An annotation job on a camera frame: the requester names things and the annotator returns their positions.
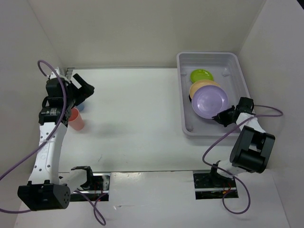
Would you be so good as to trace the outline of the purple plate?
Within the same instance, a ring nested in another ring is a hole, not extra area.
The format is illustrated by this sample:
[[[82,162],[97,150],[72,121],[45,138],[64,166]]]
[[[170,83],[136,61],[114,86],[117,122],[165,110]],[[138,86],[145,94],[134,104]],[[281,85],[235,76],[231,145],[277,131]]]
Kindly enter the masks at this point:
[[[198,116],[212,119],[218,113],[228,109],[228,95],[220,87],[206,85],[194,93],[191,105]]]

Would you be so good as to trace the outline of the green plate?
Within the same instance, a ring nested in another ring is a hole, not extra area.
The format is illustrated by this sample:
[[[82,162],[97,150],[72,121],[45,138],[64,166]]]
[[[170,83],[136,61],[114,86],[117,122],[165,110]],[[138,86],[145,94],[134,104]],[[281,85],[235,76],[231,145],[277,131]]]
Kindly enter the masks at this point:
[[[200,80],[211,80],[211,81],[213,81],[214,77],[209,71],[207,71],[205,69],[196,69],[196,70],[191,72],[190,79],[191,79],[192,83],[195,83],[195,82],[200,81]]]

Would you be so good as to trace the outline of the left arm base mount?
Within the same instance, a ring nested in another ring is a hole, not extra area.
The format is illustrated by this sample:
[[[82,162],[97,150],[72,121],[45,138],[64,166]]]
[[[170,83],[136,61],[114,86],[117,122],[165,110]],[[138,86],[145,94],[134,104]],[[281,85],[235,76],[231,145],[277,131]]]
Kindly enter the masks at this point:
[[[108,201],[110,173],[94,173],[90,166],[76,166],[67,176],[66,184],[70,188],[71,201]]]

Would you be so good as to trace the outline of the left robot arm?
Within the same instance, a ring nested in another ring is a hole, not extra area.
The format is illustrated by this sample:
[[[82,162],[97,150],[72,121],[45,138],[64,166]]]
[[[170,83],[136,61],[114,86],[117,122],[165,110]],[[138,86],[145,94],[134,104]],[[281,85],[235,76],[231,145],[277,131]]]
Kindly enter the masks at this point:
[[[66,209],[75,190],[89,190],[95,183],[90,166],[73,167],[67,177],[59,177],[59,159],[71,110],[95,89],[79,74],[74,74],[73,78],[80,88],[63,78],[59,81],[52,77],[46,83],[47,96],[38,120],[42,148],[37,153],[28,183],[18,188],[18,197],[31,211]]]

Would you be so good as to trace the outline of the orange plate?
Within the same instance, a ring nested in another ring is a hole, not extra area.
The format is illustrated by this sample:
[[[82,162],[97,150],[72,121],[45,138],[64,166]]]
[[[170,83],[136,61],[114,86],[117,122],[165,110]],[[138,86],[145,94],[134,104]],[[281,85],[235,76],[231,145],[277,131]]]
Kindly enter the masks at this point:
[[[204,86],[209,86],[209,85],[220,87],[220,85],[218,83],[216,83],[212,80],[207,80],[207,79],[199,80],[191,85],[190,90],[189,90],[189,95],[191,96],[191,98],[193,98],[195,92],[198,89],[200,89],[201,87],[204,87]]]

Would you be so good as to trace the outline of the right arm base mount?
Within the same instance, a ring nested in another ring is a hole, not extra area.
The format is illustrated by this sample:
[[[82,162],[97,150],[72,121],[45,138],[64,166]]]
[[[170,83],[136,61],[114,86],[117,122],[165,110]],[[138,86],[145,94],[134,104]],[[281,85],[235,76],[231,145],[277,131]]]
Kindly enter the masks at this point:
[[[210,171],[194,171],[193,182],[196,200],[221,199],[227,192],[226,198],[238,198],[234,179],[217,178]]]

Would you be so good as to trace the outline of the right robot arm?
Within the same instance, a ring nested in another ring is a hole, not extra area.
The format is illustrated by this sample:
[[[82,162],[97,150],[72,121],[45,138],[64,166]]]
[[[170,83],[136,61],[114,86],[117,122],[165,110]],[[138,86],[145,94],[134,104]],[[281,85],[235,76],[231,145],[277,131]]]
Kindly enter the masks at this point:
[[[262,173],[266,169],[275,136],[262,129],[253,109],[253,99],[241,97],[237,106],[232,106],[212,117],[224,127],[248,121],[239,126],[240,134],[229,159],[218,161],[214,164],[216,167],[211,168],[208,175],[210,185],[218,187],[225,180],[232,179],[234,175],[244,172]]]

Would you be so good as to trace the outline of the red cup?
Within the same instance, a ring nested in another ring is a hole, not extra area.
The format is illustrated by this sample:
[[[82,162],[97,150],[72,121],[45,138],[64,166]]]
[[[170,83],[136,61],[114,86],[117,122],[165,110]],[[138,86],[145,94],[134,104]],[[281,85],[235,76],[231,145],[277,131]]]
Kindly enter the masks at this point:
[[[83,129],[85,123],[81,117],[81,114],[77,108],[71,109],[71,116],[68,120],[68,125],[76,131]]]

